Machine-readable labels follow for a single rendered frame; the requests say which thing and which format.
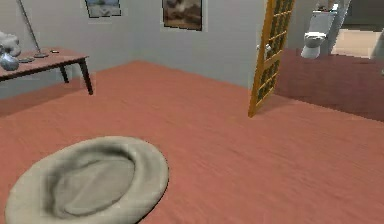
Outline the blue grey vase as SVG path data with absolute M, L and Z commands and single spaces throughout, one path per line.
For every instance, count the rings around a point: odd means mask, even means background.
M 19 68 L 19 60 L 8 53 L 0 56 L 0 66 L 6 71 L 15 71 Z

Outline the grey floor lamp pole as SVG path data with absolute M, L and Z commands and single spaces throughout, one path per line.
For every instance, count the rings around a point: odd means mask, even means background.
M 40 46 L 39 46 L 39 44 L 37 42 L 37 39 L 36 39 L 35 34 L 34 34 L 34 30 L 32 28 L 32 25 L 30 23 L 30 20 L 28 18 L 28 15 L 26 13 L 26 10 L 24 8 L 22 0 L 16 0 L 16 2 L 18 4 L 18 6 L 19 6 L 21 15 L 23 17 L 23 21 L 24 21 L 24 23 L 25 23 L 25 25 L 27 27 L 28 33 L 29 33 L 29 35 L 31 37 L 31 40 L 32 40 L 32 42 L 34 44 L 34 47 L 35 47 L 35 50 L 36 50 L 36 53 L 34 54 L 34 58 L 46 58 L 46 57 L 48 57 L 48 54 L 41 50 L 41 48 L 40 48 Z

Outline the white toilet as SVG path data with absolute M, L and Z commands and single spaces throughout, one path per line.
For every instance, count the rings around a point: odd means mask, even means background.
M 312 12 L 309 29 L 304 34 L 304 47 L 301 52 L 303 58 L 316 59 L 320 55 L 321 45 L 326 40 L 336 15 L 336 10 Z

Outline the yellow wooden lattice door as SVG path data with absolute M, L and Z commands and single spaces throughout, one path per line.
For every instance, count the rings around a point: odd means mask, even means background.
M 273 93 L 295 0 L 268 0 L 260 36 L 248 116 L 253 117 Z

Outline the framed brown picture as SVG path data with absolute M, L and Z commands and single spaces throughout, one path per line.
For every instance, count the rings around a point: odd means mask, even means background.
M 202 30 L 202 0 L 162 0 L 165 27 Z

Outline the dark brown wooden table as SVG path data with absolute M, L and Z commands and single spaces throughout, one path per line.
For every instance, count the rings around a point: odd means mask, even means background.
M 59 53 L 51 53 L 50 50 L 57 50 Z M 86 63 L 87 58 L 88 55 L 86 54 L 78 53 L 73 50 L 61 47 L 52 47 L 49 48 L 48 57 L 37 58 L 30 63 L 21 63 L 19 68 L 15 71 L 5 71 L 0 66 L 0 82 L 59 68 L 64 82 L 68 83 L 69 80 L 65 71 L 65 67 L 68 65 L 78 64 L 81 69 L 88 94 L 92 95 L 93 88 Z

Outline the framed blue landscape picture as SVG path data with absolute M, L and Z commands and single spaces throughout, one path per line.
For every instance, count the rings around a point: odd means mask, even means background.
M 85 0 L 90 18 L 121 16 L 119 0 Z

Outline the beige round floor cushion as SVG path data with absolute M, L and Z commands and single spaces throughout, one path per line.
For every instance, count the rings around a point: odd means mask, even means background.
M 138 224 L 168 182 L 167 160 L 144 140 L 81 141 L 36 161 L 19 177 L 5 224 Z

